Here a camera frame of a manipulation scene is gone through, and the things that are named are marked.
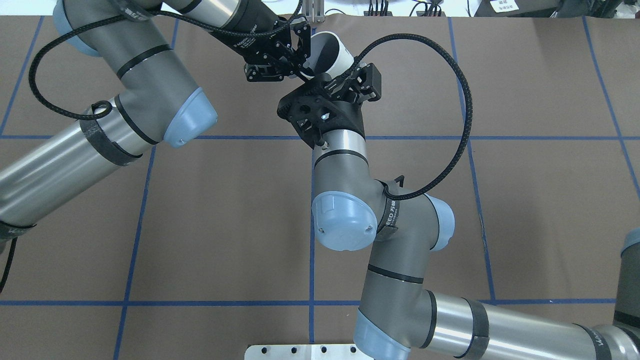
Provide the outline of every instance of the blue tape line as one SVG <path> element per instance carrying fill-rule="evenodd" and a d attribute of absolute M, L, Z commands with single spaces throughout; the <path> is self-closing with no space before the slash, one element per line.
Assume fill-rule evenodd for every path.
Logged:
<path fill-rule="evenodd" d="M 18 80 L 15 82 L 15 86 L 13 87 L 13 92 L 11 94 L 11 98 L 9 99 L 9 104 L 7 104 L 6 106 L 6 111 L 4 112 L 2 123 L 0 124 L 0 135 L 2 135 L 2 133 L 4 132 L 4 127 L 6 126 L 6 122 L 9 119 L 9 114 L 11 113 L 11 107 L 13 106 L 13 102 L 15 100 L 16 95 L 18 95 L 18 89 L 20 88 L 22 77 L 24 76 L 24 72 L 27 69 L 27 64 L 29 63 L 29 59 L 31 57 L 31 53 L 33 52 L 33 48 L 36 45 L 36 39 L 38 38 L 38 34 L 40 34 L 40 28 L 42 27 L 43 21 L 44 21 L 44 16 L 41 16 L 40 21 L 38 21 L 38 26 L 36 27 L 36 31 L 33 34 L 33 38 L 31 39 L 31 45 L 29 45 L 27 56 L 24 57 L 22 68 L 20 68 L 20 74 L 18 75 Z"/>
<path fill-rule="evenodd" d="M 607 87 L 604 85 L 604 80 L 602 79 L 602 74 L 600 73 L 600 66 L 598 65 L 598 60 L 596 59 L 596 54 L 593 50 L 593 43 L 591 42 L 591 35 L 589 34 L 589 26 L 587 25 L 587 18 L 585 16 L 582 17 L 582 25 L 584 26 L 584 33 L 587 36 L 587 43 L 589 44 L 589 51 L 591 51 L 591 59 L 593 60 L 593 66 L 596 69 L 596 74 L 598 75 L 600 87 L 602 87 L 604 98 L 607 101 L 609 114 L 611 114 L 611 120 L 613 121 L 613 126 L 616 128 L 616 134 L 618 134 L 618 139 L 620 140 L 620 147 L 622 148 L 622 153 L 625 155 L 625 161 L 627 162 L 627 167 L 629 169 L 629 172 L 631 173 L 631 179 L 633 180 L 634 186 L 636 188 L 636 194 L 638 196 L 638 199 L 640 199 L 640 185 L 638 185 L 636 172 L 634 170 L 633 165 L 631 164 L 631 159 L 629 158 L 629 153 L 627 152 L 627 146 L 625 145 L 625 141 L 622 139 L 622 132 L 620 131 L 620 125 L 618 124 L 616 113 L 613 111 L 613 106 L 611 105 L 611 100 L 609 98 L 609 93 L 607 92 Z"/>
<path fill-rule="evenodd" d="M 314 187 L 314 157 L 311 153 L 311 201 L 313 202 L 316 196 L 316 189 Z M 309 343 L 313 344 L 316 340 L 316 327 L 314 323 L 315 318 L 315 301 L 316 301 L 316 232 L 314 229 L 314 214 L 310 215 L 310 234 L 309 234 Z"/>
<path fill-rule="evenodd" d="M 360 306 L 359 300 L 316 300 L 316 306 Z"/>
<path fill-rule="evenodd" d="M 451 20 L 451 18 L 447 18 L 447 20 L 449 21 L 449 36 L 451 37 L 451 50 L 453 52 L 452 56 L 453 59 L 456 60 L 456 62 L 458 62 L 458 54 L 456 52 L 456 39 L 453 33 L 453 21 Z M 460 110 L 462 111 L 462 117 L 466 117 L 466 111 L 465 111 L 465 102 L 464 102 L 464 95 L 462 94 L 462 86 L 460 85 L 460 82 L 458 82 L 458 97 L 460 98 Z M 484 246 L 484 264 L 486 267 L 486 277 L 487 277 L 487 283 L 489 285 L 489 296 L 491 297 L 492 300 L 495 299 L 495 287 L 493 286 L 493 272 L 491 270 L 491 258 L 489 255 L 489 244 L 486 241 L 486 229 L 484 227 L 484 216 L 483 216 L 483 211 L 482 211 L 482 202 L 480 201 L 480 190 L 478 188 L 478 182 L 477 182 L 477 176 L 476 176 L 476 164 L 474 162 L 474 157 L 473 157 L 473 150 L 471 147 L 471 139 L 469 139 L 469 142 L 467 144 L 467 154 L 469 156 L 469 165 L 471 167 L 471 179 L 473 181 L 474 184 L 474 193 L 476 195 L 476 207 L 477 207 L 477 212 L 478 215 L 480 216 L 480 226 L 482 228 L 482 243 Z"/>
<path fill-rule="evenodd" d="M 129 301 L 128 306 L 238 307 L 238 306 L 308 306 L 306 300 L 246 300 L 246 301 Z"/>
<path fill-rule="evenodd" d="M 140 234 L 142 233 L 142 220 L 145 216 L 145 209 L 147 207 L 147 196 L 149 194 L 149 182 L 151 180 L 151 170 L 154 167 L 154 160 L 156 158 L 156 147 L 151 149 L 151 155 L 149 156 L 149 166 L 147 168 L 147 178 L 145 180 L 145 189 L 142 193 L 142 203 L 140 205 L 140 215 L 138 216 L 138 226 L 136 228 L 136 238 L 133 243 L 133 251 L 131 252 L 131 263 L 129 265 L 129 275 L 127 276 L 127 287 L 124 292 L 124 305 L 122 306 L 122 314 L 120 316 L 120 325 L 118 326 L 118 336 L 116 338 L 116 346 L 113 351 L 113 360 L 117 360 L 120 355 L 120 344 L 122 342 L 122 334 L 124 332 L 124 325 L 127 320 L 127 306 L 129 302 L 129 296 L 131 295 L 131 284 L 133 282 L 133 273 L 136 268 L 136 258 L 138 256 L 138 245 L 140 244 Z"/>
<path fill-rule="evenodd" d="M 180 25 L 180 20 L 175 19 L 175 23 L 173 24 L 173 37 L 171 39 L 172 49 L 175 49 L 175 40 L 178 38 L 178 25 Z"/>
<path fill-rule="evenodd" d="M 540 305 L 540 304 L 615 304 L 616 299 L 503 299 L 480 300 L 489 305 Z"/>
<path fill-rule="evenodd" d="M 0 139 L 50 139 L 51 135 L 0 135 Z"/>
<path fill-rule="evenodd" d="M 297 136 L 263 135 L 200 135 L 199 140 L 300 140 Z"/>
<path fill-rule="evenodd" d="M 113 360 L 118 360 L 120 357 L 120 345 L 122 344 L 122 334 L 124 333 L 124 323 L 127 319 L 127 306 L 122 307 L 120 313 L 120 324 L 118 325 L 118 336 L 116 337 L 116 346 L 113 349 Z"/>
<path fill-rule="evenodd" d="M 99 300 L 0 300 L 0 306 L 122 306 L 124 301 Z"/>

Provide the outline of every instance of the white label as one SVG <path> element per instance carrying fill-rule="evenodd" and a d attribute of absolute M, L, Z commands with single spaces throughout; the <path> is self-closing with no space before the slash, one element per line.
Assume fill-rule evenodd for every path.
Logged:
<path fill-rule="evenodd" d="M 492 0 L 489 3 L 497 13 L 512 12 L 520 9 L 515 0 Z"/>

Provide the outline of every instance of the gray joint housing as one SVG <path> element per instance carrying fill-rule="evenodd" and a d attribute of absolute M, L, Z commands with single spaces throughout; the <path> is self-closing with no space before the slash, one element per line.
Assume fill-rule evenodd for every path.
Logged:
<path fill-rule="evenodd" d="M 161 1 L 137 1 L 143 8 Z M 64 0 L 72 28 L 119 15 L 109 1 Z M 198 88 L 177 55 L 152 21 L 123 20 L 80 34 L 122 81 L 126 90 L 118 98 L 134 119 L 134 129 L 150 143 L 162 141 L 169 124 L 187 98 Z"/>

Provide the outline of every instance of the black velcro strap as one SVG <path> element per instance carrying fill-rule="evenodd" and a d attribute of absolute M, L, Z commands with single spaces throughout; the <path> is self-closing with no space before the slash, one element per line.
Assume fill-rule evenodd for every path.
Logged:
<path fill-rule="evenodd" d="M 613 312 L 613 320 L 640 329 L 640 318 L 631 314 L 623 313 L 622 311 Z"/>
<path fill-rule="evenodd" d="M 131 0 L 109 0 L 111 5 L 131 21 L 146 21 L 153 17 L 142 6 Z"/>
<path fill-rule="evenodd" d="M 158 45 L 155 47 L 152 47 L 151 49 L 140 53 L 139 55 L 137 55 L 136 57 L 134 57 L 133 59 L 127 61 L 126 64 L 122 65 L 120 67 L 120 69 L 118 70 L 118 72 L 116 72 L 116 75 L 118 76 L 118 79 L 122 79 L 122 77 L 124 76 L 124 74 L 127 73 L 127 71 L 133 69 L 137 64 L 145 61 L 146 59 L 149 59 L 151 56 L 159 54 L 163 51 L 168 51 L 171 50 L 171 47 L 167 44 L 163 44 L 163 45 Z"/>
<path fill-rule="evenodd" d="M 107 134 L 104 133 L 104 130 L 102 130 L 100 124 L 98 124 L 96 120 L 81 120 L 80 129 L 87 141 L 89 141 L 91 146 L 93 146 L 93 148 L 102 155 L 103 158 L 109 160 L 115 165 L 118 165 L 119 167 L 125 167 L 142 156 L 142 154 L 129 154 L 117 143 L 109 140 Z"/>
<path fill-rule="evenodd" d="M 380 180 L 378 181 L 383 186 L 386 185 L 384 182 Z M 376 230 L 376 234 L 380 235 L 382 238 L 386 238 L 395 234 L 398 230 L 396 222 L 399 215 L 400 202 L 398 200 L 391 200 L 387 198 L 387 202 L 385 203 L 385 212 L 382 214 L 382 218 L 378 222 L 378 229 Z"/>
<path fill-rule="evenodd" d="M 609 344 L 607 344 L 607 340 L 605 340 L 602 334 L 577 323 L 574 325 L 582 327 L 582 329 L 589 334 L 589 337 L 593 342 L 593 347 L 596 350 L 596 360 L 611 360 L 611 349 L 609 349 Z"/>
<path fill-rule="evenodd" d="M 393 272 L 393 271 L 385 270 L 383 268 L 379 268 L 379 267 L 371 265 L 371 264 L 369 264 L 369 266 L 367 266 L 367 269 L 369 271 L 371 271 L 371 272 L 374 272 L 374 273 L 378 274 L 378 275 L 390 277 L 390 278 L 396 279 L 396 280 L 412 282 L 414 284 L 422 284 L 424 282 L 424 278 L 423 277 L 414 277 L 414 276 L 409 276 L 409 275 L 405 275 L 405 274 L 400 274 L 400 273 L 397 273 L 397 272 Z"/>
<path fill-rule="evenodd" d="M 636 351 L 640 352 L 640 338 L 638 338 L 633 331 L 627 329 L 626 327 L 617 326 L 617 325 L 614 325 L 614 326 L 622 330 L 625 334 L 627 334 L 629 339 L 631 339 L 631 342 L 636 346 Z"/>
<path fill-rule="evenodd" d="M 465 299 L 465 301 L 467 301 L 469 308 L 471 308 L 474 328 L 467 351 L 460 356 L 454 357 L 456 359 L 462 359 L 464 357 L 469 360 L 479 360 L 489 345 L 489 316 L 487 316 L 486 309 L 481 302 L 469 299 Z"/>
<path fill-rule="evenodd" d="M 329 157 L 329 156 L 331 156 L 331 155 L 338 155 L 338 154 L 349 154 L 349 155 L 355 155 L 355 156 L 358 156 L 360 159 L 363 159 L 363 160 L 364 160 L 364 162 L 366 162 L 366 163 L 367 163 L 367 165 L 369 164 L 369 162 L 367 161 L 367 158 L 365 158 L 365 157 L 364 157 L 364 155 L 360 154 L 359 152 L 357 152 L 357 151 L 353 151 L 353 150 L 346 150 L 346 149 L 343 149 L 343 150 L 334 150 L 334 151 L 330 151 L 330 152 L 327 152 L 327 153 L 325 153 L 325 154 L 320 155 L 320 157 L 318 158 L 318 160 L 316 160 L 316 162 L 314 163 L 314 167 L 316 167 L 316 165 L 318 165 L 318 163 L 320 162 L 320 160 L 322 160 L 322 159 L 324 159 L 324 158 L 327 158 L 327 157 Z"/>
<path fill-rule="evenodd" d="M 191 10 L 195 9 L 196 6 L 198 6 L 201 2 L 202 2 L 202 0 L 193 0 L 187 6 L 181 8 L 180 10 L 178 10 L 178 12 L 184 15 L 184 14 L 190 12 Z"/>
<path fill-rule="evenodd" d="M 133 120 L 131 120 L 131 117 L 129 116 L 129 114 L 127 114 L 127 112 L 124 110 L 124 107 L 122 106 L 122 103 L 120 102 L 120 95 L 116 95 L 115 97 L 115 102 L 116 102 L 116 108 L 118 108 L 118 111 L 120 112 L 120 115 L 122 116 L 122 118 L 125 120 L 125 122 L 127 123 L 127 125 L 129 125 L 129 127 L 138 135 L 140 136 L 140 138 L 148 143 L 150 143 L 151 145 L 155 145 L 158 142 L 151 139 L 150 137 L 147 136 L 147 134 L 143 133 L 142 130 L 140 130 L 140 128 L 136 125 L 136 123 L 133 122 Z"/>
<path fill-rule="evenodd" d="M 19 236 L 24 235 L 27 231 L 33 228 L 35 225 L 31 226 L 14 226 L 7 224 L 6 222 L 0 221 L 0 240 L 11 240 L 13 238 L 18 238 Z"/>
<path fill-rule="evenodd" d="M 420 348 L 426 348 L 433 340 L 433 335 L 436 332 L 436 323 L 438 322 L 438 304 L 436 303 L 436 297 L 429 290 L 425 290 L 429 293 L 429 297 L 431 298 L 431 326 L 429 327 L 429 333 L 427 334 L 427 339 L 424 340 L 424 344 Z"/>

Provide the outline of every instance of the wire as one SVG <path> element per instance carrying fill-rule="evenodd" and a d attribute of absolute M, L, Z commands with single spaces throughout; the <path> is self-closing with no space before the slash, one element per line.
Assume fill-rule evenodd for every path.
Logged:
<path fill-rule="evenodd" d="M 346 13 L 346 12 L 343 12 L 343 11 L 342 11 L 342 10 L 340 10 L 340 9 L 329 9 L 329 10 L 325 11 L 325 12 L 324 12 L 324 14 L 326 15 L 326 13 L 330 12 L 331 10 L 335 10 L 335 11 L 337 11 L 337 12 L 341 12 L 341 13 L 343 13 L 344 15 L 347 15 L 347 13 Z"/>
<path fill-rule="evenodd" d="M 4 272 L 2 274 L 2 280 L 0 280 L 0 293 L 4 290 L 7 278 L 9 278 L 9 270 L 11 269 L 11 263 L 13 263 L 13 255 L 15 254 L 15 244 L 18 242 L 18 238 L 11 240 L 11 247 L 9 248 L 9 254 L 6 257 L 6 265 L 4 266 Z"/>
<path fill-rule="evenodd" d="M 411 12 L 409 13 L 409 16 L 413 15 L 413 11 L 415 10 L 416 7 L 418 7 L 418 5 L 420 4 L 424 4 L 424 12 L 427 12 L 427 5 L 428 3 L 425 1 L 417 1 L 416 4 L 413 6 L 413 8 L 411 9 Z"/>
<path fill-rule="evenodd" d="M 400 39 L 413 40 L 413 41 L 421 42 L 427 45 L 428 47 L 435 50 L 440 56 L 442 56 L 442 58 L 444 58 L 444 60 L 449 64 L 449 66 L 455 73 L 456 77 L 458 78 L 458 81 L 460 82 L 460 87 L 462 87 L 462 94 L 465 98 L 465 122 L 463 125 L 462 135 L 460 137 L 460 143 L 458 144 L 458 148 L 456 149 L 456 153 L 454 154 L 449 164 L 445 167 L 445 169 L 438 176 L 436 176 L 434 180 L 432 180 L 427 185 L 423 186 L 421 189 L 414 191 L 412 193 L 404 194 L 404 195 L 391 194 L 389 192 L 388 185 L 383 183 L 384 194 L 390 200 L 408 200 L 414 197 L 418 197 L 420 195 L 424 195 L 426 192 L 433 189 L 437 184 L 439 184 L 442 180 L 444 180 L 444 178 L 447 177 L 449 173 L 451 173 L 451 171 L 456 166 L 456 164 L 458 163 L 458 161 L 460 160 L 460 158 L 465 152 L 465 148 L 467 147 L 467 142 L 469 141 L 469 136 L 471 134 L 471 121 L 473 117 L 471 89 L 469 88 L 467 79 L 465 78 L 465 75 L 462 73 L 460 66 L 458 66 L 458 64 L 456 63 L 456 60 L 445 49 L 443 49 L 442 46 L 440 46 L 438 43 L 436 43 L 435 41 L 427 37 L 423 37 L 416 34 L 405 34 L 405 33 L 391 34 L 385 37 L 381 37 L 376 41 L 372 42 L 371 44 L 369 44 L 369 46 L 367 46 L 358 56 L 356 56 L 353 59 L 353 64 L 347 71 L 345 71 L 344 73 L 342 73 L 342 75 L 340 75 L 341 78 L 347 79 L 348 77 L 350 77 L 352 73 L 356 70 L 356 68 L 360 65 L 360 62 L 362 61 L 362 59 L 376 46 L 383 44 L 385 42 L 389 42 L 392 40 L 400 40 Z"/>
<path fill-rule="evenodd" d="M 167 17 L 173 17 L 175 19 L 179 19 L 185 22 L 188 22 L 190 24 L 199 26 L 200 28 L 203 28 L 205 30 L 209 30 L 213 33 L 218 33 L 221 35 L 227 35 L 227 36 L 231 36 L 231 37 L 245 37 L 245 38 L 262 38 L 262 37 L 270 37 L 272 35 L 275 35 L 281 31 L 283 31 L 284 29 L 288 28 L 291 23 L 293 22 L 293 20 L 298 18 L 298 13 L 300 12 L 300 9 L 302 8 L 302 2 L 303 0 L 299 0 L 298 1 L 298 6 L 296 7 L 295 11 L 293 11 L 293 15 L 291 15 L 291 17 L 289 17 L 289 19 L 287 19 L 282 26 L 280 26 L 279 28 L 275 28 L 271 31 L 266 31 L 263 33 L 241 33 L 238 31 L 231 31 L 231 30 L 225 30 L 222 28 L 217 28 L 216 26 L 212 26 L 209 24 L 206 24 L 202 21 L 198 21 L 195 19 L 191 19 L 189 17 L 180 15 L 180 14 L 176 14 L 176 13 L 172 13 L 172 12 L 166 12 L 166 11 L 162 11 L 162 10 L 152 10 L 149 11 L 149 13 L 151 15 L 163 15 L 163 16 L 167 16 Z M 35 96 L 35 98 L 40 101 L 41 104 L 43 104 L 46 108 L 59 113 L 60 115 L 66 116 L 66 117 L 70 117 L 73 119 L 78 119 L 78 120 L 97 120 L 97 119 L 101 119 L 107 115 L 109 115 L 109 113 L 111 113 L 111 110 L 113 109 L 113 106 L 111 105 L 110 102 L 108 101 L 99 101 L 96 104 L 100 103 L 103 104 L 105 109 L 104 111 L 98 113 L 98 114 L 78 114 L 78 113 L 73 113 L 71 111 L 65 110 L 63 108 L 60 108 L 59 106 L 54 105 L 53 103 L 49 102 L 40 92 L 40 89 L 38 89 L 38 85 L 36 84 L 36 73 L 38 72 L 38 67 L 40 66 L 40 62 L 42 61 L 42 58 L 49 52 L 51 51 L 53 48 L 55 48 L 56 46 L 64 43 L 65 41 L 67 41 L 68 39 L 74 37 L 74 36 L 78 36 L 82 33 L 85 33 L 89 30 L 95 29 L 95 28 L 99 28 L 101 26 L 106 26 L 106 25 L 110 25 L 113 23 L 116 23 L 118 21 L 122 21 L 127 19 L 127 17 L 125 17 L 124 15 L 117 15 L 114 17 L 110 17 L 108 19 L 103 19 L 103 20 L 98 20 L 96 22 L 92 22 L 90 24 L 81 26 L 77 29 L 74 29 L 72 31 L 69 31 L 68 33 L 58 37 L 57 39 L 53 40 L 52 42 L 49 42 L 47 45 L 45 45 L 44 47 L 42 47 L 42 49 L 33 57 L 33 61 L 31 62 L 31 66 L 29 67 L 29 87 L 31 88 L 31 92 L 33 93 L 33 95 Z"/>

